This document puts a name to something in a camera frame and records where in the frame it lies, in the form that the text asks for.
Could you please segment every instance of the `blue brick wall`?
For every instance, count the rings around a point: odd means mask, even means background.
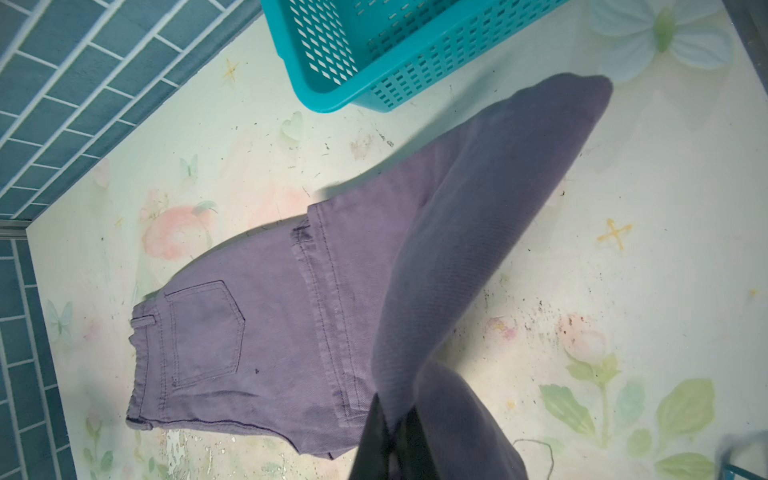
[[[260,13],[260,0],[2,0],[0,219],[37,217]]]
[[[40,297],[24,240],[0,240],[0,478],[75,478]]]

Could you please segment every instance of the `flower stem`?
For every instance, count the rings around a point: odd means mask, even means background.
[[[600,395],[603,400],[603,435],[601,439],[601,444],[603,449],[608,448],[608,442],[610,439],[608,438],[608,389],[606,385],[601,384],[600,385]]]

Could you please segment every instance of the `white flower print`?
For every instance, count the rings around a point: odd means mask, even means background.
[[[616,83],[631,80],[669,51],[680,63],[714,70],[733,60],[730,36],[718,27],[690,25],[723,9],[720,0],[677,0],[654,12],[647,0],[590,0],[592,30],[619,38],[603,54],[600,72]]]
[[[48,324],[51,326],[48,329],[51,343],[59,340],[64,343],[70,343],[69,325],[72,322],[72,302],[67,302],[64,305],[61,315],[59,315],[56,307],[50,300],[45,303],[45,309],[48,316]]]

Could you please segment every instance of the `table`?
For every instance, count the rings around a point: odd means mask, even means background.
[[[126,427],[131,307],[493,101],[595,73],[626,39],[596,33],[589,8],[569,2],[388,114],[305,109],[261,18],[43,213],[28,236],[79,478],[346,478],[354,452]],[[697,24],[730,37],[728,65],[614,59],[637,76],[441,351],[533,480],[705,479],[725,435],[768,425],[768,98],[726,13]]]

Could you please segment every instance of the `teal object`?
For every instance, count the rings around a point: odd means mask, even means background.
[[[568,0],[262,0],[313,111],[391,111]]]

